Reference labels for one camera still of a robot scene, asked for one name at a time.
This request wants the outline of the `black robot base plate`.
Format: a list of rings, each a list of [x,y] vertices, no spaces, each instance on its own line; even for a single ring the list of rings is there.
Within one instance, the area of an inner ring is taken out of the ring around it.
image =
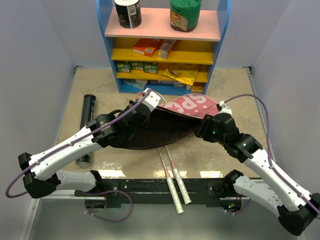
[[[192,205],[220,207],[239,196],[223,178],[187,178],[183,180]],[[134,204],[172,205],[173,199],[164,178],[104,179],[105,190],[127,193]]]

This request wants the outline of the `green box middle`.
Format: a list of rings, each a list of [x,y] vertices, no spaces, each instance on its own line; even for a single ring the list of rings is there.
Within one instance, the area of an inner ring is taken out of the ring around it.
[[[144,62],[142,62],[142,61],[131,61],[130,64],[131,64],[132,70],[144,71]]]

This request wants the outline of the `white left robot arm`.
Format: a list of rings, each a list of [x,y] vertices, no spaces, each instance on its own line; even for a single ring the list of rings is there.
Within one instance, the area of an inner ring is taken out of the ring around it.
[[[99,196],[104,190],[102,177],[96,170],[65,171],[69,163],[108,146],[119,147],[146,127],[158,100],[130,101],[124,110],[100,114],[76,134],[51,149],[18,156],[24,173],[23,184],[34,199],[46,197],[58,190],[79,190]]]

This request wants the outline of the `green box left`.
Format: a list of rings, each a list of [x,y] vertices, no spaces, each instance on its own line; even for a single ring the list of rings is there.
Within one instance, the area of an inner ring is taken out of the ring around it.
[[[130,61],[116,61],[116,69],[118,73],[131,73],[132,66]]]

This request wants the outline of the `green box right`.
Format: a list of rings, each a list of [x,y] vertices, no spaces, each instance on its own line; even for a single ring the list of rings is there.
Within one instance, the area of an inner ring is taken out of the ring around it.
[[[145,73],[158,74],[159,65],[157,62],[144,62],[143,70]]]

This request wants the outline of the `black shuttlecock tube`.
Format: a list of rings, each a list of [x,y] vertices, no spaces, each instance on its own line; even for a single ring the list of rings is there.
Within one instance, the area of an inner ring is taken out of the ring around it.
[[[80,129],[88,124],[95,118],[95,103],[96,96],[93,94],[86,94],[83,97],[83,105],[81,111]],[[78,167],[84,168],[91,165],[91,155],[86,154],[75,161]]]

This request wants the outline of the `green box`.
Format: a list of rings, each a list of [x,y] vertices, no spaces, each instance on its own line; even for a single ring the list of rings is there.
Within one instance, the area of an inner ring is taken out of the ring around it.
[[[132,70],[144,71],[144,62],[142,62],[142,61],[131,61],[130,64],[131,64]]]
[[[143,70],[145,73],[158,74],[159,65],[157,62],[144,62]]]
[[[131,73],[132,66],[130,61],[116,61],[116,69],[118,73]]]

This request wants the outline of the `blue shelf unit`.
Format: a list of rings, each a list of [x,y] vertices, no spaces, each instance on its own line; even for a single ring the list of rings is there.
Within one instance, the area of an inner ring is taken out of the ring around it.
[[[98,24],[118,91],[205,94],[231,5],[221,0],[217,10],[203,10],[199,0],[171,0],[168,8],[148,8],[139,0],[98,0]]]

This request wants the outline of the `pink badminton racket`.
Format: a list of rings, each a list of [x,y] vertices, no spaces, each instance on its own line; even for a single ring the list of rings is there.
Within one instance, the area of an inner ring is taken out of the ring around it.
[[[183,201],[184,201],[184,204],[187,205],[187,204],[190,204],[192,201],[190,199],[190,196],[188,194],[188,191],[186,189],[186,186],[183,182],[183,179],[180,175],[180,172],[178,171],[177,167],[176,167],[176,164],[174,163],[173,159],[172,159],[172,156],[169,152],[169,149],[168,147],[165,145],[164,146],[166,152],[167,152],[167,155],[170,159],[170,164],[171,164],[171,171],[172,171],[172,174],[177,182],[177,185],[179,186],[179,190],[181,192],[181,195],[182,195],[182,198],[183,198]]]
[[[163,156],[161,154],[160,149],[157,148],[157,151],[158,151],[159,157],[160,157],[162,165],[163,165],[166,182],[167,182],[167,185],[168,185],[168,188],[169,188],[169,191],[170,191],[170,194],[171,194],[171,197],[172,197],[176,212],[177,212],[178,215],[182,214],[182,213],[184,213],[184,209],[182,207],[182,204],[181,204],[179,195],[177,193],[177,190],[175,188],[174,182],[173,182],[173,180],[172,180],[172,178],[171,178],[171,176],[170,176],[170,174],[168,172],[168,169],[166,167],[166,164],[165,164],[165,161],[164,161],[164,158],[163,158]]]

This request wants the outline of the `green wrapped jar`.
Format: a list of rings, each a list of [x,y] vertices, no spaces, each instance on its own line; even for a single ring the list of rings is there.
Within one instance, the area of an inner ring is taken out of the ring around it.
[[[191,32],[198,24],[201,3],[201,0],[171,0],[171,28],[175,31]]]

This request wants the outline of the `orange box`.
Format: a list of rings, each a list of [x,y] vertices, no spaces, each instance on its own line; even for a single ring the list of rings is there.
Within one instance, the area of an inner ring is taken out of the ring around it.
[[[132,51],[151,58],[161,42],[161,39],[156,38],[140,38],[132,48]]]

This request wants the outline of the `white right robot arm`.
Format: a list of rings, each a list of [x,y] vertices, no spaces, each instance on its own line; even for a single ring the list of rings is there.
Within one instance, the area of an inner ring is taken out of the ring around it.
[[[245,164],[267,184],[267,187],[259,187],[233,170],[222,185],[227,196],[238,193],[250,198],[272,212],[294,236],[300,236],[319,216],[319,193],[310,193],[288,176],[252,135],[239,131],[230,114],[206,115],[193,132],[206,142],[219,143],[231,157]]]

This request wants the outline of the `yellow snack bag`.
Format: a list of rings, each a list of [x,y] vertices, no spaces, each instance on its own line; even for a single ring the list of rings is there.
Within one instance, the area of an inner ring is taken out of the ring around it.
[[[192,86],[195,82],[198,72],[198,70],[189,69],[165,69],[162,72],[162,75],[182,84]]]

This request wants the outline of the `pink sport racket bag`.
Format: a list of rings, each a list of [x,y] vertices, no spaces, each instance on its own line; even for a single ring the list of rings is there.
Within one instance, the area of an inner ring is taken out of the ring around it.
[[[147,126],[137,130],[133,137],[121,143],[111,143],[113,148],[147,150],[174,143],[200,125],[205,115],[218,113],[217,103],[210,97],[189,93],[158,106],[149,117]]]

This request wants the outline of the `brown snack packet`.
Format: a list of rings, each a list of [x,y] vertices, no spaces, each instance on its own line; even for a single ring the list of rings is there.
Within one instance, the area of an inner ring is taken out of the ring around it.
[[[166,39],[159,48],[157,57],[166,60],[176,42],[176,39]]]

